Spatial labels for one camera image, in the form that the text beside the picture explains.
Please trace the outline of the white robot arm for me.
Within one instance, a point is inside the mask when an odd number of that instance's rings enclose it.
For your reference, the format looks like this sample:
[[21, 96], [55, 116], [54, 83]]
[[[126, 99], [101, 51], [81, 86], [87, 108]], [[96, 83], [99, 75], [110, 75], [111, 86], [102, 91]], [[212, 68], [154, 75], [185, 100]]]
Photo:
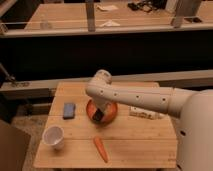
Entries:
[[213, 89], [118, 86], [101, 69], [86, 84], [85, 93], [101, 111], [108, 102], [117, 102], [179, 118], [177, 171], [213, 171]]

